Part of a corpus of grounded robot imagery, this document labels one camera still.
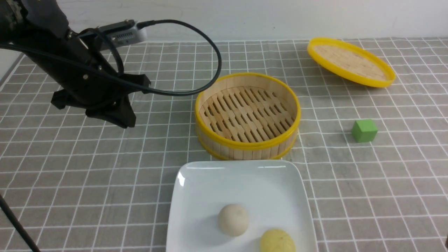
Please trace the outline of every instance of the white plate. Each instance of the white plate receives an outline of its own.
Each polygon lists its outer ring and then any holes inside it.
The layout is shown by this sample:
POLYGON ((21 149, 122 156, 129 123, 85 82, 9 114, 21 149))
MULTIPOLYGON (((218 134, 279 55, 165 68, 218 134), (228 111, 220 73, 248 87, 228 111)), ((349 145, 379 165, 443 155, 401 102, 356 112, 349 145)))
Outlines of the white plate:
POLYGON ((177 174, 168 221, 167 252, 259 252, 271 228, 293 238, 297 252, 317 252, 305 187, 296 166, 282 160, 206 161, 177 174), (243 205, 248 230, 230 238, 218 228, 227 204, 243 205))

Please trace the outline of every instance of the black pole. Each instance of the black pole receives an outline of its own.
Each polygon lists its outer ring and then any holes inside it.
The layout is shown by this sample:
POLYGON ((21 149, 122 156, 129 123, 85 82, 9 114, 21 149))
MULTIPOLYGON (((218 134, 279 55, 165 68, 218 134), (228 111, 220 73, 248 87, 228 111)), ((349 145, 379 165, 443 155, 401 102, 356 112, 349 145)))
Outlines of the black pole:
POLYGON ((11 208, 9 208, 8 204, 3 199, 1 194, 0 194, 0 207, 3 210, 3 212, 5 213, 8 220, 11 222, 11 224, 16 228, 17 232, 20 234, 20 236, 23 238, 23 240, 26 242, 26 244, 30 247, 31 251, 32 252, 40 252, 36 243, 34 243, 33 239, 23 228, 22 224, 20 224, 19 220, 16 218, 14 213, 11 211, 11 208))

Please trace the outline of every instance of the green block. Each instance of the green block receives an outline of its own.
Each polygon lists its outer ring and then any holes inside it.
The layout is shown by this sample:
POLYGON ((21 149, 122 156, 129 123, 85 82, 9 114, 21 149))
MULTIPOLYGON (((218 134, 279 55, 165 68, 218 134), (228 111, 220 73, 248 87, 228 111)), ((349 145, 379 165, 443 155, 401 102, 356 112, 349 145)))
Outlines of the green block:
POLYGON ((356 120, 352 128, 352 134, 358 143, 370 142, 372 141, 378 128, 372 119, 356 120))

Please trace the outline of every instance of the yellow plastic rim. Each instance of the yellow plastic rim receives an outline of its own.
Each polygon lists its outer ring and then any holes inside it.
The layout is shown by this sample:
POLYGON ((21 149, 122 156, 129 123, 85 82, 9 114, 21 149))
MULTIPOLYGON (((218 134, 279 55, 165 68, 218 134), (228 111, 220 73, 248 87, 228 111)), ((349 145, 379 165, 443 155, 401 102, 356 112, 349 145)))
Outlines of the yellow plastic rim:
POLYGON ((247 75, 252 75, 252 76, 259 76, 259 77, 264 77, 264 78, 268 78, 272 81, 277 82, 278 84, 282 85, 286 90, 288 90, 288 93, 290 95, 292 95, 294 97, 294 100, 296 102, 296 106, 297 106, 297 114, 296 114, 296 119, 294 120, 294 123, 291 125, 291 127, 285 131, 283 134, 266 140, 266 141, 262 141, 262 142, 258 142, 258 143, 241 143, 241 142, 237 142, 237 141, 233 141, 227 138, 224 138, 222 136, 219 136, 218 134, 216 134, 215 132, 213 132, 211 129, 209 129, 205 123, 201 120, 201 117, 199 115, 199 100, 201 98, 201 96, 203 95, 203 92, 199 93, 198 97, 196 98, 196 103, 194 105, 194 116, 196 117, 196 125, 199 126, 199 128, 201 129, 201 131, 203 133, 205 133, 208 137, 210 137, 213 141, 227 146, 229 148, 234 148, 234 149, 240 149, 240 150, 259 150, 259 149, 265 149, 265 148, 270 148, 272 146, 278 145, 284 141, 286 141, 289 136, 291 136, 291 134, 293 134, 295 132, 295 130, 299 127, 299 122, 300 122, 300 104, 299 104, 299 100, 297 99, 296 94, 294 93, 294 91, 288 87, 288 85, 286 85, 285 83, 283 83, 282 81, 273 78, 271 76, 267 76, 265 74, 258 74, 258 73, 237 73, 237 74, 229 74, 226 76, 223 76, 219 79, 216 80, 216 84, 226 78, 231 78, 231 77, 236 77, 236 76, 247 76, 247 75))
POLYGON ((388 87, 392 84, 392 82, 395 80, 395 72, 393 69, 386 64, 384 61, 382 61, 380 58, 375 56, 373 53, 368 52, 362 48, 359 48, 355 45, 352 45, 350 43, 340 41, 337 39, 330 39, 330 38, 314 38, 310 41, 308 44, 308 53, 317 63, 319 63, 323 68, 327 69, 328 71, 337 74, 345 79, 351 80, 353 82, 370 86, 370 87, 388 87), (320 56, 315 50, 314 47, 318 45, 329 45, 334 47, 343 48, 345 50, 354 52, 365 59, 369 60, 370 62, 374 63, 377 67, 379 67, 383 73, 386 75, 385 81, 383 80, 377 80, 377 79, 371 79, 367 78, 358 74, 355 74, 353 72, 347 71, 341 67, 336 66, 335 64, 329 62, 322 56, 320 56))
MULTIPOLYGON (((274 156, 274 157, 272 157, 272 158, 270 158, 270 159, 280 159, 280 158, 282 158, 284 155, 286 155, 290 150, 291 150, 291 148, 294 146, 294 144, 295 144, 295 142, 296 142, 296 139, 297 139, 297 137, 298 137, 299 135, 298 135, 298 133, 297 133, 297 135, 294 137, 294 139, 293 139, 293 142, 282 152, 282 153, 280 153, 280 154, 278 154, 277 156, 274 156)), ((221 160, 229 160, 229 158, 227 158, 227 157, 224 157, 224 156, 221 156, 220 154, 218 154, 218 153, 216 153, 214 150, 212 150, 212 149, 210 149, 207 145, 205 145, 203 142, 202 142, 202 140, 201 140, 201 138, 198 138, 199 139, 199 143, 202 145, 202 147, 210 154, 210 155, 212 155, 212 156, 214 156, 214 157, 216 157, 217 159, 221 159, 221 160)))

